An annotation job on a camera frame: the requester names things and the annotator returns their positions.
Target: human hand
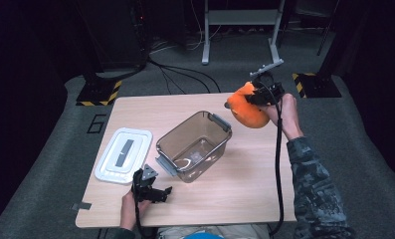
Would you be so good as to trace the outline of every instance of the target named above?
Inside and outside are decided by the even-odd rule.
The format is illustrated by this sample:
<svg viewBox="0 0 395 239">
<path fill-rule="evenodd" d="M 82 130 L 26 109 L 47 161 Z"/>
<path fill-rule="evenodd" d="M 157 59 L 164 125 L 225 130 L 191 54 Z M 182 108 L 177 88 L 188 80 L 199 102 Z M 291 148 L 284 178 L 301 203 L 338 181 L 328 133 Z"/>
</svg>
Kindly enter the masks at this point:
<svg viewBox="0 0 395 239">
<path fill-rule="evenodd" d="M 278 104 L 279 106 L 282 106 L 282 126 L 287 139 L 291 140 L 296 137 L 303 136 L 303 133 L 299 128 L 298 113 L 296 111 L 296 98 L 287 93 L 282 96 L 282 99 Z M 259 109 L 264 111 L 275 125 L 278 125 L 278 111 L 276 106 L 259 107 Z"/>
<path fill-rule="evenodd" d="M 138 202 L 138 210 L 140 212 L 140 216 L 144 213 L 147 207 L 151 204 L 151 201 L 144 200 L 142 202 Z M 132 191 L 128 191 L 125 195 L 122 196 L 122 206 L 120 209 L 120 225 L 119 227 L 128 229 L 132 231 L 136 222 L 135 218 L 135 202 L 134 195 Z"/>
</svg>

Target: person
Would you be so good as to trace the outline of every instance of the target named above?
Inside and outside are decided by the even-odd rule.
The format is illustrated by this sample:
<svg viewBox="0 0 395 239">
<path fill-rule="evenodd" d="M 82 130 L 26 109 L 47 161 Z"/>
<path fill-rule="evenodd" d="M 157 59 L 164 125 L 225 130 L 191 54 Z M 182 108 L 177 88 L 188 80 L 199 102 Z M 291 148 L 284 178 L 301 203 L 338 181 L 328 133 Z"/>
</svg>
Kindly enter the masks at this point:
<svg viewBox="0 0 395 239">
<path fill-rule="evenodd" d="M 320 164 L 319 156 L 312 149 L 308 138 L 304 136 L 299 127 L 296 99 L 291 94 L 284 94 L 279 105 L 282 107 L 283 132 L 288 139 L 287 148 L 293 172 L 296 216 L 294 238 L 355 238 L 354 230 L 346 221 L 339 191 L 330 180 L 328 171 Z M 271 121 L 278 125 L 279 116 L 276 106 L 264 106 L 260 107 L 260 110 L 268 114 Z M 149 201 L 139 203 L 140 214 L 149 204 Z M 120 229 L 115 238 L 134 238 L 134 233 L 132 233 L 134 225 L 134 199 L 132 193 L 128 192 L 122 197 Z M 247 226 L 256 230 L 255 235 L 257 236 L 254 238 L 269 238 L 265 232 L 257 231 L 260 229 L 260 225 L 249 224 Z M 222 226 L 216 228 L 221 228 L 216 232 L 223 236 Z M 186 236 L 185 239 L 222 238 L 213 234 L 202 233 L 199 234 L 201 237 L 196 237 L 197 234 L 194 233 Z"/>
</svg>

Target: sleeve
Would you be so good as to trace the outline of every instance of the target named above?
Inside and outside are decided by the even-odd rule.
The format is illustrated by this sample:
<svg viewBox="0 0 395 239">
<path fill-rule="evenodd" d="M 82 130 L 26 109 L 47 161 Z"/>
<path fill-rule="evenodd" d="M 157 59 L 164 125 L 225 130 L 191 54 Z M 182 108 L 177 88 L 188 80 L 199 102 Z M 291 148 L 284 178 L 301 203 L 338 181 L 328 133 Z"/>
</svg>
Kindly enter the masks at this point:
<svg viewBox="0 0 395 239">
<path fill-rule="evenodd" d="M 294 238 L 355 238 L 346 222 L 340 194 L 308 139 L 295 138 L 287 147 L 296 195 Z"/>
<path fill-rule="evenodd" d="M 117 228 L 116 234 L 113 237 L 113 239 L 134 239 L 134 238 L 135 238 L 134 232 L 123 228 Z"/>
</svg>

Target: container handle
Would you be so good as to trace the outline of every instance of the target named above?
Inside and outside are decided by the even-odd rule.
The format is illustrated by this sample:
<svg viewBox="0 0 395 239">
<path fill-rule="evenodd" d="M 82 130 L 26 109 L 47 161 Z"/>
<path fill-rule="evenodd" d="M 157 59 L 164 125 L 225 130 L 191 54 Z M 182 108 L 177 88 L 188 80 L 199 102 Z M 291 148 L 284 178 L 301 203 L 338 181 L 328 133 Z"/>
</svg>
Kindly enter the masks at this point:
<svg viewBox="0 0 395 239">
<path fill-rule="evenodd" d="M 172 167 L 172 165 L 167 160 L 168 159 L 166 157 L 164 157 L 163 155 L 156 157 L 157 163 L 159 163 L 159 165 L 163 169 L 165 169 L 165 171 L 167 173 L 169 173 L 171 176 L 176 176 L 176 174 L 178 174 L 178 172 L 175 170 L 175 168 Z"/>
<path fill-rule="evenodd" d="M 223 131 L 229 131 L 231 129 L 231 125 L 216 114 L 209 114 L 209 120 L 215 122 Z"/>
</svg>

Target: orange object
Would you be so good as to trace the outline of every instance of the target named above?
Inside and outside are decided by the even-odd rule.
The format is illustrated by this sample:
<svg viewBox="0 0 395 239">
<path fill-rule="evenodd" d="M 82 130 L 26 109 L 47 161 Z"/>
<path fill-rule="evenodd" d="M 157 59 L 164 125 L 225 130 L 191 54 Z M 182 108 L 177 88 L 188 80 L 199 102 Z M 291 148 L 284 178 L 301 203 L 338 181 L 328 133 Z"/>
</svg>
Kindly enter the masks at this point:
<svg viewBox="0 0 395 239">
<path fill-rule="evenodd" d="M 238 122 L 247 127 L 259 128 L 268 124 L 269 116 L 257 106 L 247 102 L 246 95 L 253 95 L 255 87 L 251 82 L 239 88 L 227 99 L 232 115 Z"/>
</svg>

